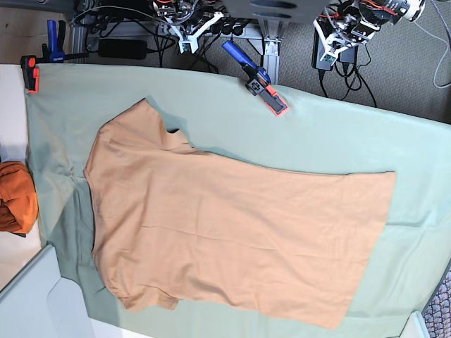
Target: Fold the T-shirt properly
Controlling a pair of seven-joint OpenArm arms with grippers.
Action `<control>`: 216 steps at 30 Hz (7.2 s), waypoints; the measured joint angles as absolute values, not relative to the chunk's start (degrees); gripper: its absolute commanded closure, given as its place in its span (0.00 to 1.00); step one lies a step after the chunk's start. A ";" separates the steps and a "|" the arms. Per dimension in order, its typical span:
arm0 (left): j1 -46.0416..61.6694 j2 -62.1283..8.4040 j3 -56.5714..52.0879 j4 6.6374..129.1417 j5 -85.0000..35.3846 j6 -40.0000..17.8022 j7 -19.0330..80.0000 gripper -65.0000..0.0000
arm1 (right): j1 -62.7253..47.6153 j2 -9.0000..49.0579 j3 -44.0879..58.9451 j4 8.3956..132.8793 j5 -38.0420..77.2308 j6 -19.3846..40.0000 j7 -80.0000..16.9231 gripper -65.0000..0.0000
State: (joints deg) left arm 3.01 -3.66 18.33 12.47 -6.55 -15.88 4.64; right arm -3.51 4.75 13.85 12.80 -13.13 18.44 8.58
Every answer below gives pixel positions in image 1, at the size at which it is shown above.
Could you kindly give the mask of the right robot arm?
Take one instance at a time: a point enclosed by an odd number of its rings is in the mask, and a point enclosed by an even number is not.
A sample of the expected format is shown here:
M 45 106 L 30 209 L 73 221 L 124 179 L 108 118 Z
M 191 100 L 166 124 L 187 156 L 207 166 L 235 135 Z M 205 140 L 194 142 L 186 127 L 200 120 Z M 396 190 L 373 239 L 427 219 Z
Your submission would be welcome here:
M 150 1 L 153 21 L 165 33 L 178 39 L 180 51 L 194 53 L 198 39 L 226 18 L 216 1 Z

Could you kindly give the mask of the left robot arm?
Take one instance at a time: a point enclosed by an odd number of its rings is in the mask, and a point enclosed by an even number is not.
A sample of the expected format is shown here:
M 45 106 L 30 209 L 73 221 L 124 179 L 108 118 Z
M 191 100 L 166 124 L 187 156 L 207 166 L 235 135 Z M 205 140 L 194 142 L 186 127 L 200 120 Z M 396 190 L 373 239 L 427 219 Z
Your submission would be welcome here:
M 327 5 L 314 27 L 327 55 L 337 58 L 346 49 L 367 44 L 384 24 L 414 22 L 424 12 L 425 1 L 339 1 Z

